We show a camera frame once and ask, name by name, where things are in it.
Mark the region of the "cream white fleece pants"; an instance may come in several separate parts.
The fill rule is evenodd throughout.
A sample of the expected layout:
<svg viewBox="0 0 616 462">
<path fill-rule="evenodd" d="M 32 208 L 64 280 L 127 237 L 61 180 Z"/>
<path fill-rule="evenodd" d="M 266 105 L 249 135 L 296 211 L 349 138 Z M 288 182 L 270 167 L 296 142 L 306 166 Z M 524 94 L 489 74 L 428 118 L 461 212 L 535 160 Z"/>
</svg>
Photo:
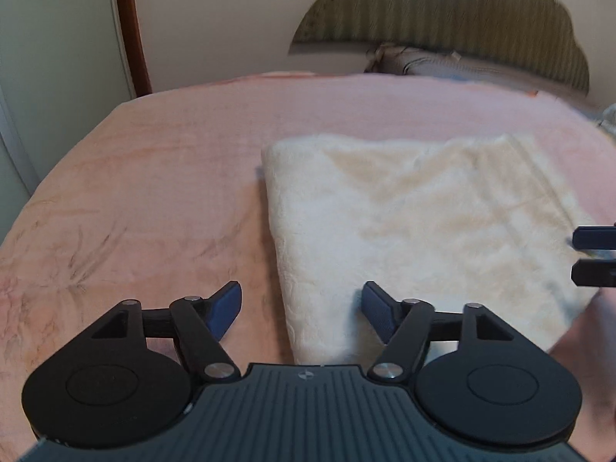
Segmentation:
<svg viewBox="0 0 616 462">
<path fill-rule="evenodd" d="M 588 215 L 531 137 L 296 138 L 267 147 L 262 169 L 300 364 L 379 355 L 360 310 L 367 281 L 444 312 L 482 303 L 542 349 L 593 297 L 570 278 Z"/>
</svg>

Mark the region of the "pink bed blanket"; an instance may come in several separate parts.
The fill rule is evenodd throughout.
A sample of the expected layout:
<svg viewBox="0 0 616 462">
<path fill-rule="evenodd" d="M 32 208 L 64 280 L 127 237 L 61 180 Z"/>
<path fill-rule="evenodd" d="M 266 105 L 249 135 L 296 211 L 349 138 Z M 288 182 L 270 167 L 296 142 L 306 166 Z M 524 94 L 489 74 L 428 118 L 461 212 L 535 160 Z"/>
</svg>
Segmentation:
<svg viewBox="0 0 616 462">
<path fill-rule="evenodd" d="M 240 362 L 291 348 L 261 151 L 292 136 L 448 140 L 531 134 L 594 218 L 615 218 L 615 145 L 547 94 L 429 77 L 271 73 L 113 110 L 44 179 L 1 246 L 1 457 L 34 442 L 31 371 L 120 299 L 166 306 L 242 286 Z"/>
</svg>

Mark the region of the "olive green padded headboard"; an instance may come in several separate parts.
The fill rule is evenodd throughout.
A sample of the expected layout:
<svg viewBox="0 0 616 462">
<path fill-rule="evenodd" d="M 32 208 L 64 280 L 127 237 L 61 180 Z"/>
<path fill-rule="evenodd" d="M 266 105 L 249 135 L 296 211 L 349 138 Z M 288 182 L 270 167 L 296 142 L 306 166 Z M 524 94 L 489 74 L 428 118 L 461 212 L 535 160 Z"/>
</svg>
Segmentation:
<svg viewBox="0 0 616 462">
<path fill-rule="evenodd" d="M 588 93 L 588 61 L 557 0 L 315 0 L 295 45 L 362 43 L 458 52 Z"/>
</svg>

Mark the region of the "floral patterned bedding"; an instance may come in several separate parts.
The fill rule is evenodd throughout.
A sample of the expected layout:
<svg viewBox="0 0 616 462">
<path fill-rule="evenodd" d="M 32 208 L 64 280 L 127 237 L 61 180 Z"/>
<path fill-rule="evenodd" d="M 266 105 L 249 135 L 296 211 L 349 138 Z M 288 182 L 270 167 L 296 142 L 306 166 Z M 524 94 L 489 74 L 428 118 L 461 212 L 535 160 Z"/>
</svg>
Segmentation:
<svg viewBox="0 0 616 462">
<path fill-rule="evenodd" d="M 615 138 L 615 104 L 600 107 L 592 102 L 587 94 L 570 85 L 489 60 L 473 59 L 457 52 L 438 53 L 386 44 L 370 53 L 365 72 L 484 82 L 520 92 L 545 92 L 560 98 Z"/>
</svg>

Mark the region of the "white wardrobe doors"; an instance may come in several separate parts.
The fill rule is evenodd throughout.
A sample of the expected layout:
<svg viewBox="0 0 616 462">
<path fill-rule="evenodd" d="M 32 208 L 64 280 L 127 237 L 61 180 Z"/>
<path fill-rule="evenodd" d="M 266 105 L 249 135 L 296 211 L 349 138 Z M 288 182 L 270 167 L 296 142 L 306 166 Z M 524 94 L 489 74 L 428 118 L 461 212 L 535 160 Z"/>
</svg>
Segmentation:
<svg viewBox="0 0 616 462">
<path fill-rule="evenodd" d="M 1 231 L 53 167 L 134 96 L 116 0 L 1 0 Z"/>
</svg>

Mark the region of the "brown wooden door frame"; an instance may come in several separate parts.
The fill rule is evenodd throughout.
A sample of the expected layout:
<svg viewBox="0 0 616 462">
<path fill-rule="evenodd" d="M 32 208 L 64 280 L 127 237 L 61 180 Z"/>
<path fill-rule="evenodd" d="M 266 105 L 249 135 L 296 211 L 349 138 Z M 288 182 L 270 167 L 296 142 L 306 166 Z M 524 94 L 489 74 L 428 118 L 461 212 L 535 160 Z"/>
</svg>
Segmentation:
<svg viewBox="0 0 616 462">
<path fill-rule="evenodd" d="M 116 0 L 117 16 L 129 77 L 136 97 L 151 95 L 136 0 Z"/>
</svg>

